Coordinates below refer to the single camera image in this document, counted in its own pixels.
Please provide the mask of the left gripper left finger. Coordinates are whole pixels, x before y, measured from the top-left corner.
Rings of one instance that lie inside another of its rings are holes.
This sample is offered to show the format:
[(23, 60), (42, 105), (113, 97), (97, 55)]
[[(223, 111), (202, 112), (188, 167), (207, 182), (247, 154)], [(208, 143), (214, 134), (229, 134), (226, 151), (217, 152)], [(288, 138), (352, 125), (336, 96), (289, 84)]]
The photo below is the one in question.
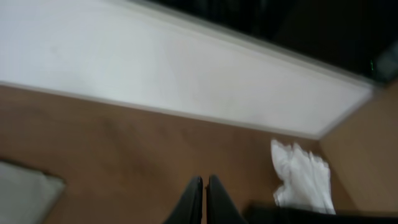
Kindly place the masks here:
[(202, 219), (203, 179), (193, 177), (163, 224), (200, 224)]

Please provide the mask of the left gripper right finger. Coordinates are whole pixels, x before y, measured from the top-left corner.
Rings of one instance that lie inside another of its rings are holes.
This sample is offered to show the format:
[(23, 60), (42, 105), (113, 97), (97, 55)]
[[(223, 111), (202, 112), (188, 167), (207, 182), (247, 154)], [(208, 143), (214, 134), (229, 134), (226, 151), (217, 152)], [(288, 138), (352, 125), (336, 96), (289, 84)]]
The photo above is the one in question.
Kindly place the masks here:
[(209, 176), (206, 186), (207, 224), (246, 224), (216, 175)]

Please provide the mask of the black t-shirt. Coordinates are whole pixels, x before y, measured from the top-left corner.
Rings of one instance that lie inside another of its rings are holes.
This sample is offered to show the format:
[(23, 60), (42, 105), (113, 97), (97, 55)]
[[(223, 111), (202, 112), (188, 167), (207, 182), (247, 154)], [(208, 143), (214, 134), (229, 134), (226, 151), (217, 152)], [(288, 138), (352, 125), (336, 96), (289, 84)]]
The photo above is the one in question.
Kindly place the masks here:
[(296, 208), (249, 205), (243, 211), (248, 223), (259, 224), (397, 224), (397, 217), (331, 215)]

